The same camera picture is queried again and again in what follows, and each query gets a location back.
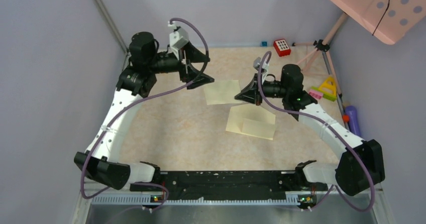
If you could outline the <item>pale yellow envelope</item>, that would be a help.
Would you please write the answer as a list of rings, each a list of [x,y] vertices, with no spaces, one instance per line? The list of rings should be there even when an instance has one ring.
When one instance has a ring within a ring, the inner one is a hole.
[[[276,115],[253,104],[230,108],[226,131],[251,137],[273,140]]]

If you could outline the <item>tan letter paper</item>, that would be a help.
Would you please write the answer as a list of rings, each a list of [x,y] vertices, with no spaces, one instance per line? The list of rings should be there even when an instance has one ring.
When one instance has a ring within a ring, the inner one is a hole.
[[[241,100],[235,100],[235,96],[241,91],[238,80],[209,83],[203,87],[203,90],[207,105],[243,103]]]

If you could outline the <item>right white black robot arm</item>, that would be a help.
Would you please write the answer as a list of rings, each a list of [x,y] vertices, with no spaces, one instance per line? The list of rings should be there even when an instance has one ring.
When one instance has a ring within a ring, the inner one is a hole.
[[[283,66],[280,80],[263,80],[258,75],[235,95],[236,100],[255,105],[262,97],[279,98],[287,113],[312,130],[332,149],[338,164],[307,161],[298,164],[295,185],[308,190],[314,183],[336,185],[345,194],[354,196],[371,185],[385,180],[381,145],[374,139],[366,141],[347,130],[328,115],[318,101],[303,89],[304,75],[295,64]]]

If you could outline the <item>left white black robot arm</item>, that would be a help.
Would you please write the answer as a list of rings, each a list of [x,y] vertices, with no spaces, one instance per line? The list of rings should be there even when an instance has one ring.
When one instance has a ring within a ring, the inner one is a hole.
[[[178,73],[186,89],[214,82],[194,63],[206,67],[209,49],[198,50],[186,33],[176,30],[169,35],[169,44],[160,51],[152,33],[135,33],[128,46],[128,65],[120,74],[110,109],[92,143],[77,152],[74,163],[81,170],[80,185],[90,179],[106,188],[120,190],[127,185],[142,183],[148,190],[161,184],[159,168],[148,162],[124,164],[119,155],[125,136],[142,102],[153,99],[151,89],[157,75]]]

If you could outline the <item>red toy block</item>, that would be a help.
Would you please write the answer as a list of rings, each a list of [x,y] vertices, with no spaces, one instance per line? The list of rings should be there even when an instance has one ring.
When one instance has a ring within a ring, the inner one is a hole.
[[[285,39],[275,40],[273,47],[279,57],[288,56],[291,54],[291,48]]]

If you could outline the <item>pink toy brick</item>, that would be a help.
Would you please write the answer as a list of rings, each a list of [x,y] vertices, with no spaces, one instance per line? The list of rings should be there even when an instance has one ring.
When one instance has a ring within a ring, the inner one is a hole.
[[[314,90],[314,89],[310,89],[308,91],[308,93],[309,93],[310,96],[312,96],[313,98],[318,99],[318,100],[323,98],[323,95],[324,95],[322,92]]]

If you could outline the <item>yellow triangular toy block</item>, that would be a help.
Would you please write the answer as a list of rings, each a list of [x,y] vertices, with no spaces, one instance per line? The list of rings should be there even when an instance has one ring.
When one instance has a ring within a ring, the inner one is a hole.
[[[333,97],[337,96],[337,86],[332,76],[327,77],[318,89],[326,95]]]

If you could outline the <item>green toy brick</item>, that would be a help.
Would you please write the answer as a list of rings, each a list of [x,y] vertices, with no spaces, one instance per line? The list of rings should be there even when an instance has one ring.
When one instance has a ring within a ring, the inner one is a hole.
[[[328,93],[325,90],[322,90],[322,89],[320,89],[318,87],[311,87],[311,89],[314,89],[314,90],[322,92],[324,94],[323,95],[324,99],[327,99],[327,100],[330,100],[330,101],[336,101],[337,100],[337,95],[336,94]]]

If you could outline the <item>pink wooden tripod stand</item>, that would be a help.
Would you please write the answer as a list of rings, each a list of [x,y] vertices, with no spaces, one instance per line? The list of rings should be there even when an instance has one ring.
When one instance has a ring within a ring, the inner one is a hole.
[[[337,74],[335,71],[335,67],[331,58],[330,54],[330,48],[331,48],[331,42],[334,38],[334,36],[337,34],[341,26],[345,23],[349,16],[346,13],[342,13],[337,21],[334,23],[330,31],[327,33],[324,39],[315,40],[313,42],[293,42],[291,45],[292,47],[295,46],[314,46],[314,49],[311,50],[306,54],[305,57],[303,57],[301,60],[297,62],[297,64],[301,64],[302,62],[306,62],[305,65],[302,68],[302,72],[309,76],[326,76],[324,74],[316,74],[313,73],[310,69],[313,66],[314,61],[322,55],[324,58],[324,61],[326,63],[326,67],[328,68],[329,76],[332,76],[335,81],[335,87],[336,87],[336,98],[338,100],[342,100],[343,93],[341,90],[341,86],[337,80]]]

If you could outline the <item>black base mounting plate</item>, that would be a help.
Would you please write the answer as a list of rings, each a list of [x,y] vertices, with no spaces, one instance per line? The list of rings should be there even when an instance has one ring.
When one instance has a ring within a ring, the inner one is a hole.
[[[295,171],[168,171],[153,180],[154,186],[131,184],[130,191],[169,191],[169,200],[284,200],[289,191],[326,191],[323,183],[308,183]]]

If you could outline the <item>purple flashlight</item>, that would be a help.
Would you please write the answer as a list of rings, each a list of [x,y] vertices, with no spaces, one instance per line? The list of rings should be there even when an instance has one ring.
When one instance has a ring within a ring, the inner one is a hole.
[[[348,105],[344,108],[342,119],[344,123],[348,124],[353,134],[359,137],[362,135],[358,122],[358,111],[353,105]]]

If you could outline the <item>pink dotted board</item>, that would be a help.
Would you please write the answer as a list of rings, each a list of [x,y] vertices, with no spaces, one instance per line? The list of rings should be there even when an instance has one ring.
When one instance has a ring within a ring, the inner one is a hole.
[[[330,0],[382,43],[394,45],[425,18],[425,0]]]

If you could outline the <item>aluminium frame rail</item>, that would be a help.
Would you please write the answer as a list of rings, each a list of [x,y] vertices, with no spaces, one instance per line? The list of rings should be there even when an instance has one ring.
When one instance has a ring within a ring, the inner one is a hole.
[[[122,51],[126,54],[128,52],[127,46],[125,44],[125,41],[123,37],[121,36],[114,20],[112,19],[106,5],[104,4],[103,0],[93,0],[94,5],[96,6],[97,10],[99,11],[101,17],[103,18],[104,22],[106,23],[109,31],[111,32],[113,38],[118,43]]]

